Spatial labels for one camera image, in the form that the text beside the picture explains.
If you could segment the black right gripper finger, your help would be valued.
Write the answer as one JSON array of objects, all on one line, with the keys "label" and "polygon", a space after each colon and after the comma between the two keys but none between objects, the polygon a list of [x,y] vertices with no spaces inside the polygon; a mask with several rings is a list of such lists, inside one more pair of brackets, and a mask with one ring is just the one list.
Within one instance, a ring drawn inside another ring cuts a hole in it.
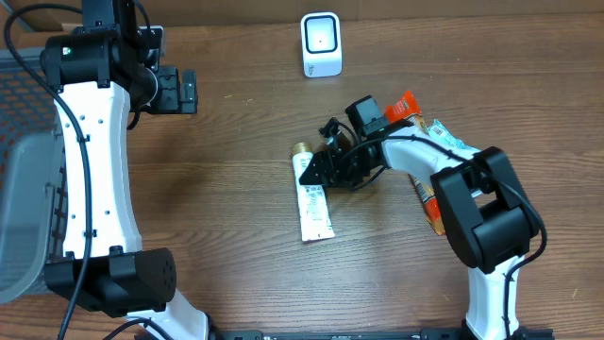
[{"label": "black right gripper finger", "polygon": [[318,151],[312,155],[308,170],[333,170],[338,160],[337,155],[330,150]]},{"label": "black right gripper finger", "polygon": [[302,173],[298,180],[300,185],[320,185],[323,187],[329,187],[331,185],[329,171],[317,164],[309,165]]}]

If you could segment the white tube gold cap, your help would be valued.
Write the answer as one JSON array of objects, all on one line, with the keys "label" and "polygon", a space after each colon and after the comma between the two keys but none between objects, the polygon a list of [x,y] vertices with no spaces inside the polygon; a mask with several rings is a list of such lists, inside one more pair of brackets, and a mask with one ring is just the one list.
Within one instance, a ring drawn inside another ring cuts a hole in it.
[{"label": "white tube gold cap", "polygon": [[294,183],[300,218],[301,239],[315,242],[333,238],[335,232],[327,208],[327,198],[321,185],[301,185],[299,180],[312,158],[309,143],[297,143],[292,147]]}]

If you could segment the orange pasta package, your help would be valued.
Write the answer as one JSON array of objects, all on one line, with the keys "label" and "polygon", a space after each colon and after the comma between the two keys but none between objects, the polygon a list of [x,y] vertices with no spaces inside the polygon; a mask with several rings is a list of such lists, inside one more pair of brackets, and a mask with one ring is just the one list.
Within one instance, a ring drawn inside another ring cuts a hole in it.
[{"label": "orange pasta package", "polygon": [[[387,106],[385,117],[390,123],[406,120],[419,127],[424,133],[428,133],[428,127],[411,91],[406,91],[402,97],[392,106]],[[439,235],[445,235],[445,227],[434,191],[430,185],[410,175],[416,193],[424,206],[426,219],[433,231]]]}]

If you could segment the teal snack bar wrapper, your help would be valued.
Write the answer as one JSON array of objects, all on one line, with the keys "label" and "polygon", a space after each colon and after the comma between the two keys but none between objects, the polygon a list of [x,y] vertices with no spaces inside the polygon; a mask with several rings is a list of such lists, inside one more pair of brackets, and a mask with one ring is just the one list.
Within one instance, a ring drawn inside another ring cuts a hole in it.
[{"label": "teal snack bar wrapper", "polygon": [[432,125],[428,128],[428,135],[433,139],[443,142],[446,145],[471,151],[473,153],[479,152],[479,149],[467,145],[461,139],[455,137],[438,119],[434,119]]}]

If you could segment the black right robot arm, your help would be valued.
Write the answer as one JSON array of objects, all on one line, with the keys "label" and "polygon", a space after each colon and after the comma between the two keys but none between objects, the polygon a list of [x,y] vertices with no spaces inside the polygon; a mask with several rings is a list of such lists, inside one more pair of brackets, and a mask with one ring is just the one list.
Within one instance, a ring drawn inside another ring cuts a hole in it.
[{"label": "black right robot arm", "polygon": [[341,146],[341,127],[332,119],[321,128],[327,148],[312,155],[299,183],[357,190],[373,180],[373,169],[430,182],[447,241],[468,268],[463,336],[527,338],[516,317],[518,274],[541,254],[529,250],[532,238],[546,233],[506,154],[494,146],[456,148],[411,122],[385,119],[361,127],[351,146]]}]

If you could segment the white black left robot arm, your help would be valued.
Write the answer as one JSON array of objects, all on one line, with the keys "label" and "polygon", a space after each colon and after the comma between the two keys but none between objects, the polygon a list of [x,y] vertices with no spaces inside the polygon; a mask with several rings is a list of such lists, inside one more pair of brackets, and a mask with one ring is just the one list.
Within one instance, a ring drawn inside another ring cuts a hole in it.
[{"label": "white black left robot arm", "polygon": [[167,248],[146,250],[131,203],[126,131],[130,114],[193,114],[193,71],[159,59],[159,25],[80,27],[50,38],[44,86],[62,129],[67,225],[47,286],[71,308],[122,318],[160,339],[206,339],[208,317],[177,290]]}]

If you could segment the white barcode scanner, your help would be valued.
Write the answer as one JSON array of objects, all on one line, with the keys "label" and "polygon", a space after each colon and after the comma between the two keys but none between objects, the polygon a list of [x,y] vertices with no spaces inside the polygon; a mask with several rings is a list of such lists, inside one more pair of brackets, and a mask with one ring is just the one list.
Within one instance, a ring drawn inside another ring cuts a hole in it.
[{"label": "white barcode scanner", "polygon": [[306,14],[300,21],[306,77],[335,77],[343,70],[340,19],[334,12]]}]

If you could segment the grey plastic shopping basket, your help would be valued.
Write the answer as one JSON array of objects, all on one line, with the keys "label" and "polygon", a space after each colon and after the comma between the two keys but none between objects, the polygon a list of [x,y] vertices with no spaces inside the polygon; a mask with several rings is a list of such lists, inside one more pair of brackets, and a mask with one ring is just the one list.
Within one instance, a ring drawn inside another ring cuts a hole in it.
[{"label": "grey plastic shopping basket", "polygon": [[44,267],[62,258],[66,179],[52,97],[1,52],[1,302],[48,292]]}]

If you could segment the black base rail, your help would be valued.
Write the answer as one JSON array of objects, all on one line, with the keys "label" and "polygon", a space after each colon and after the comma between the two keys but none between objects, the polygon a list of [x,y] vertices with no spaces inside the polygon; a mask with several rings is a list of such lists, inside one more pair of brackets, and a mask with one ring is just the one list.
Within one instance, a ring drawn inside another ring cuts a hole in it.
[{"label": "black base rail", "polygon": [[466,328],[425,328],[421,331],[277,332],[211,331],[209,340],[467,340]]}]

